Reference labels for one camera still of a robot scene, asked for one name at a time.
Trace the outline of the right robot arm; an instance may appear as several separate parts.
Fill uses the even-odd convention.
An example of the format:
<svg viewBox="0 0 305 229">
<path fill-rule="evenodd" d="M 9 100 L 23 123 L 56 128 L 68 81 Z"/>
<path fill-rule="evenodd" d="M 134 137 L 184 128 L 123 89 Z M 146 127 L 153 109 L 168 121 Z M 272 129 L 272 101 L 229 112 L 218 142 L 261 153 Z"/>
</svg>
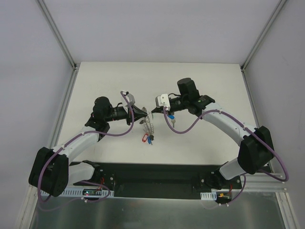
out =
<svg viewBox="0 0 305 229">
<path fill-rule="evenodd" d="M 173 115 L 175 112 L 188 110 L 189 113 L 203 119 L 232 138 L 239 146 L 238 157 L 226 162 L 207 178 L 206 184 L 215 188 L 226 188 L 234 177 L 242 174 L 255 174 L 274 158 L 274 147 L 268 128 L 255 128 L 237 120 L 227 113 L 213 98 L 201 95 L 191 78 L 177 82 L 179 95 L 170 98 L 161 94 L 155 98 L 156 107 L 152 113 Z"/>
</svg>

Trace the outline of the red key tag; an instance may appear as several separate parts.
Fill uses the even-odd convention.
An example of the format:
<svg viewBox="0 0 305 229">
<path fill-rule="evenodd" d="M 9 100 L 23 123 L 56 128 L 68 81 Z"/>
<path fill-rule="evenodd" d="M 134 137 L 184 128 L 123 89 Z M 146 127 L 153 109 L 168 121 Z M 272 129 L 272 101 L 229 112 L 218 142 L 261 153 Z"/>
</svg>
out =
<svg viewBox="0 0 305 229">
<path fill-rule="evenodd" d="M 148 138 L 148 135 L 144 135 L 144 136 L 142 137 L 142 142 L 143 142 L 143 143 L 147 142 L 147 138 Z"/>
</svg>

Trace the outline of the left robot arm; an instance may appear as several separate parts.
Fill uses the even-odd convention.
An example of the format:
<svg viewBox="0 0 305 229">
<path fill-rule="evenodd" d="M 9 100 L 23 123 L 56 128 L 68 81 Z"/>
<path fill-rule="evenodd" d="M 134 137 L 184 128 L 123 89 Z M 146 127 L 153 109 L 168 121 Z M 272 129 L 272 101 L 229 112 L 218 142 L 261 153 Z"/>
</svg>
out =
<svg viewBox="0 0 305 229">
<path fill-rule="evenodd" d="M 36 154 L 29 184 L 48 193 L 59 196 L 68 185 L 86 181 L 91 186 L 102 186 L 101 166 L 84 160 L 72 165 L 73 160 L 90 146 L 110 136 L 109 123 L 125 120 L 129 127 L 135 121 L 145 118 L 147 112 L 135 105 L 132 94 L 123 94 L 122 102 L 114 107 L 107 97 L 98 97 L 89 120 L 81 131 L 63 145 L 53 148 L 42 147 Z"/>
</svg>

